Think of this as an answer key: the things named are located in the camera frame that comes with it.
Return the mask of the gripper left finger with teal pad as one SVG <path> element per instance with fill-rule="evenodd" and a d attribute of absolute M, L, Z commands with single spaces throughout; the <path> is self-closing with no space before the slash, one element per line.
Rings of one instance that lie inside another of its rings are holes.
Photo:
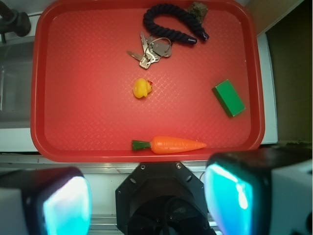
<path fill-rule="evenodd" d="M 78 168 L 0 174 L 2 235 L 86 235 L 91 212 L 89 182 Z"/>

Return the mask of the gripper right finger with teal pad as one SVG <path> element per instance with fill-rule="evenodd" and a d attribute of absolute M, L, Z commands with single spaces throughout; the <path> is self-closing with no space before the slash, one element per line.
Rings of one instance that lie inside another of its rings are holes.
<path fill-rule="evenodd" d="M 204 193 L 224 235 L 310 235 L 313 152 L 259 148 L 213 154 Z"/>

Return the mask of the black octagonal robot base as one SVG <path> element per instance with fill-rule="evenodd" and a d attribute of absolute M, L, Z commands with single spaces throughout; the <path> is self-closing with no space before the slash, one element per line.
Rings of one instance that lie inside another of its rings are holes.
<path fill-rule="evenodd" d="M 214 235 L 204 184 L 180 162 L 140 163 L 115 190 L 125 235 Z"/>

